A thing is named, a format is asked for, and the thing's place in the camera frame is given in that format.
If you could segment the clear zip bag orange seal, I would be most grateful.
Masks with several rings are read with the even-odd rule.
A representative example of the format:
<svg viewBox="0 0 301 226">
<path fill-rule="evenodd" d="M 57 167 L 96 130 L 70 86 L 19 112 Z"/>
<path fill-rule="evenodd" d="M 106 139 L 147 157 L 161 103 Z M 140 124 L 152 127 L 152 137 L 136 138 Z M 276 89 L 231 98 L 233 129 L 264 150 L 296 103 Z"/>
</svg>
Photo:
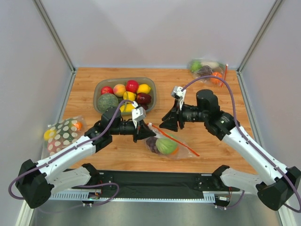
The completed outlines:
<svg viewBox="0 0 301 226">
<path fill-rule="evenodd" d="M 171 133 L 167 133 L 152 123 L 148 127 L 156 134 L 144 140 L 146 148 L 159 156 L 179 160 L 199 157 L 184 141 Z"/>
</svg>

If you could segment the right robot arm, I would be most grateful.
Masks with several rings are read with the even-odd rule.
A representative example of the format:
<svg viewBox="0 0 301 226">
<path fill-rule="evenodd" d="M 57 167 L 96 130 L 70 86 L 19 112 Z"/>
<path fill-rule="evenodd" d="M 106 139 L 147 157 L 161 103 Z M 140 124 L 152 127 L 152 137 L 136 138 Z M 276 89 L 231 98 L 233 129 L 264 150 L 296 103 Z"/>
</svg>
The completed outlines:
<svg viewBox="0 0 301 226">
<path fill-rule="evenodd" d="M 234 117 L 220 110 L 217 96 L 209 89 L 196 93 L 197 105 L 184 103 L 186 91 L 176 86 L 171 110 L 162 118 L 160 128 L 183 129 L 187 122 L 202 122 L 206 130 L 235 149 L 256 170 L 257 174 L 237 171 L 222 165 L 213 172 L 218 182 L 227 187 L 255 194 L 269 209 L 279 210 L 298 188 L 301 172 L 288 168 L 256 143 Z"/>
</svg>

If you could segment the fake purple grapes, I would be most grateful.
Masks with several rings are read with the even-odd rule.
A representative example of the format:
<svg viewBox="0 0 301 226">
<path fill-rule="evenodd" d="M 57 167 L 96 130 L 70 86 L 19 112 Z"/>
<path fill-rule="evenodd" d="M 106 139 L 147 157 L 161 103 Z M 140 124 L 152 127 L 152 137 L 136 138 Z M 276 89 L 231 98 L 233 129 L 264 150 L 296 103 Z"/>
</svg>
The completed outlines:
<svg viewBox="0 0 301 226">
<path fill-rule="evenodd" d="M 159 150 L 156 146 L 156 141 L 157 141 L 157 137 L 149 137 L 147 140 L 146 140 L 146 145 L 148 147 L 148 149 L 153 152 L 153 153 L 156 153 L 156 154 L 159 154 Z"/>
</svg>

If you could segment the fake dark plum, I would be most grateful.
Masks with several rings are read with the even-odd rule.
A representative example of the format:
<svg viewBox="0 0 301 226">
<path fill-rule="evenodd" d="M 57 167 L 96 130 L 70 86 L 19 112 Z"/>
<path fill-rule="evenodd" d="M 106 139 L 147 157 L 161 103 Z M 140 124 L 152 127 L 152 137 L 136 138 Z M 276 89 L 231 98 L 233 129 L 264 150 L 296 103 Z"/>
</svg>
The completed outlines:
<svg viewBox="0 0 301 226">
<path fill-rule="evenodd" d="M 146 111 L 149 109 L 148 105 L 146 104 L 139 105 L 139 107 L 142 107 Z"/>
</svg>

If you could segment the fake yellow banana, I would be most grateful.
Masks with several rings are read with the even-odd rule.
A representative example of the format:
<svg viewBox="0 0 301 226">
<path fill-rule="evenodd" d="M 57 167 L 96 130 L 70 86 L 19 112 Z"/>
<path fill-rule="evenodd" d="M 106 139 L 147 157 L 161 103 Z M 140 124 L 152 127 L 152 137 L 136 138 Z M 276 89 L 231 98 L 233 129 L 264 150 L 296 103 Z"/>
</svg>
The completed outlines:
<svg viewBox="0 0 301 226">
<path fill-rule="evenodd" d="M 126 103 L 120 107 L 120 111 L 122 113 L 130 113 L 135 108 L 136 106 L 134 106 L 132 103 Z"/>
</svg>

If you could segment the fake green cabbage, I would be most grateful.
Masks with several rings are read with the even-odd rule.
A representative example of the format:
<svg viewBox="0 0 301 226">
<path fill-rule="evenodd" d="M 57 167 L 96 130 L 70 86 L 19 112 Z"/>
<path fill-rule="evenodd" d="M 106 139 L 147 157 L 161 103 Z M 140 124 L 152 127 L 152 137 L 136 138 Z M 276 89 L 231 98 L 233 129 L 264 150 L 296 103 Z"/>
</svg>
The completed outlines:
<svg viewBox="0 0 301 226">
<path fill-rule="evenodd" d="M 169 138 L 159 138 L 156 141 L 156 146 L 161 154 L 169 155 L 178 147 L 178 144 Z"/>
</svg>

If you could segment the fake dark red apple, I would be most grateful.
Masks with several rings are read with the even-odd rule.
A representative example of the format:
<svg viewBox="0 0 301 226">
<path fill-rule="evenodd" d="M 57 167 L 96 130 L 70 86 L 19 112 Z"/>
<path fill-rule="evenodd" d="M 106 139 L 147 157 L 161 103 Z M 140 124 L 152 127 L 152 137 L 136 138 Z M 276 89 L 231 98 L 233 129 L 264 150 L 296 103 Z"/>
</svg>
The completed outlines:
<svg viewBox="0 0 301 226">
<path fill-rule="evenodd" d="M 147 105 L 151 102 L 152 97 L 146 93 L 138 93 L 136 97 L 136 102 L 140 105 Z"/>
</svg>

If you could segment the fake yellow pepper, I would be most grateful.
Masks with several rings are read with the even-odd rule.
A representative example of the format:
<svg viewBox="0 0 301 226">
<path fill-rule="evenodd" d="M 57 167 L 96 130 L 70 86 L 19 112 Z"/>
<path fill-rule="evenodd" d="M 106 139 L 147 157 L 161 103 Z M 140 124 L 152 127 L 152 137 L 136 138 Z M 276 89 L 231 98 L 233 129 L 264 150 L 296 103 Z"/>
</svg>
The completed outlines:
<svg viewBox="0 0 301 226">
<path fill-rule="evenodd" d="M 130 100 L 130 101 L 135 101 L 136 100 L 136 94 L 130 91 L 126 91 L 123 94 L 123 99 L 124 100 Z"/>
</svg>

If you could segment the fake yellow lemon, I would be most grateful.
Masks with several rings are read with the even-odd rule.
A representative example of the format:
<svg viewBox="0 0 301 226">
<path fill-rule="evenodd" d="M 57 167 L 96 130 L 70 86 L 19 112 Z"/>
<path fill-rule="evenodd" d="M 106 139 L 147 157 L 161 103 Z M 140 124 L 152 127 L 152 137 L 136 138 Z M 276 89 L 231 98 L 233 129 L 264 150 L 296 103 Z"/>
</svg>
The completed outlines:
<svg viewBox="0 0 301 226">
<path fill-rule="evenodd" d="M 147 84 L 141 84 L 139 85 L 136 93 L 139 94 L 139 93 L 145 93 L 145 94 L 149 94 L 149 92 L 151 91 L 151 87 Z"/>
</svg>

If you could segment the fake red pomegranate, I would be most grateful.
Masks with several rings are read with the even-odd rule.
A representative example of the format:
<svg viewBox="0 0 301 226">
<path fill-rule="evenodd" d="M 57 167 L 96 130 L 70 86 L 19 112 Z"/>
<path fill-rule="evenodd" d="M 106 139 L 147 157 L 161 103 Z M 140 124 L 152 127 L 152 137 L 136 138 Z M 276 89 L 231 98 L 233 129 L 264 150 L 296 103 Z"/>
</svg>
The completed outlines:
<svg viewBox="0 0 301 226">
<path fill-rule="evenodd" d="M 139 83 L 135 80 L 128 80 L 125 85 L 126 91 L 136 93 L 139 88 Z"/>
</svg>

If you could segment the fake peach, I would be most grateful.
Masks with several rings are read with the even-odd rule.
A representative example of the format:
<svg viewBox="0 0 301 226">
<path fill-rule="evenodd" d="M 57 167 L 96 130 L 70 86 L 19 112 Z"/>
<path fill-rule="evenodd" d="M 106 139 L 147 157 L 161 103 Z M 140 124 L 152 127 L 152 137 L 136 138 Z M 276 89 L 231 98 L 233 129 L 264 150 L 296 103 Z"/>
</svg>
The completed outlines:
<svg viewBox="0 0 301 226">
<path fill-rule="evenodd" d="M 123 84 L 117 84 L 113 88 L 113 93 L 117 97 L 123 97 L 125 92 L 126 92 L 126 87 Z"/>
</svg>

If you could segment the far zip bag with food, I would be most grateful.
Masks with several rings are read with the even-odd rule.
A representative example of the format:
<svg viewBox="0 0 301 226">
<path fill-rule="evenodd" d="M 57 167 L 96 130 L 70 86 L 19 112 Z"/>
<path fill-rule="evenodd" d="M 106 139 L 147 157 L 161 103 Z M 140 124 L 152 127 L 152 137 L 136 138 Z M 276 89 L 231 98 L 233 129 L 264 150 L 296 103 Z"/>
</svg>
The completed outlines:
<svg viewBox="0 0 301 226">
<path fill-rule="evenodd" d="M 199 82 L 215 87 L 222 87 L 224 85 L 224 83 L 216 77 L 226 80 L 228 72 L 228 64 L 202 58 L 190 60 L 187 68 L 190 70 L 194 79 L 202 78 Z"/>
</svg>

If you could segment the zip bag with food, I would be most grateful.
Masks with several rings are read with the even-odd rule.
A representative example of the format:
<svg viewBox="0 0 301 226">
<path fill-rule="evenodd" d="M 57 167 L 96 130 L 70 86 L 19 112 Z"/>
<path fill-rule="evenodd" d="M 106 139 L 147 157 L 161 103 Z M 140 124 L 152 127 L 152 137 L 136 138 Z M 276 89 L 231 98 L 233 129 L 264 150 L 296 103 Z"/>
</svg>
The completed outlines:
<svg viewBox="0 0 301 226">
<path fill-rule="evenodd" d="M 202 78 L 199 82 L 215 87 L 222 87 L 224 85 L 224 83 L 216 77 L 226 80 L 228 72 L 228 64 L 202 58 L 190 60 L 187 68 L 190 70 L 194 79 Z"/>
<path fill-rule="evenodd" d="M 87 124 L 82 115 L 49 125 L 43 135 L 42 159 L 50 157 L 75 143 L 85 133 L 86 128 Z"/>
</svg>

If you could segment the fake green melon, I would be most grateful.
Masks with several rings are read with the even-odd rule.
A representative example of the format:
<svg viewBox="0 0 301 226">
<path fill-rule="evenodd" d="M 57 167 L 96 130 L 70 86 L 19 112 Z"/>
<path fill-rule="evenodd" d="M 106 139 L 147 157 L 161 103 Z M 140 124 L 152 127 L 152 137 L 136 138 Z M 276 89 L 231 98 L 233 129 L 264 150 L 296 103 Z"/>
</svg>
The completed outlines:
<svg viewBox="0 0 301 226">
<path fill-rule="evenodd" d="M 96 102 L 97 109 L 100 113 L 104 113 L 109 107 L 117 107 L 118 105 L 118 98 L 111 93 L 101 95 Z"/>
</svg>

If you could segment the left zip bag with food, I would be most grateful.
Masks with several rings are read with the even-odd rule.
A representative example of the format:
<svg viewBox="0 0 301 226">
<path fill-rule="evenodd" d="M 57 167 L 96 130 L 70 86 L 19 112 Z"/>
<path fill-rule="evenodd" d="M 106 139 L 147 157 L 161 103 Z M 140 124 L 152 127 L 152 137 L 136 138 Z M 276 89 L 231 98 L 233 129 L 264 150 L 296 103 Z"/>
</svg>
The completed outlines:
<svg viewBox="0 0 301 226">
<path fill-rule="evenodd" d="M 43 135 L 42 159 L 50 157 L 75 143 L 85 133 L 86 128 L 87 124 L 82 115 L 49 125 Z"/>
</svg>

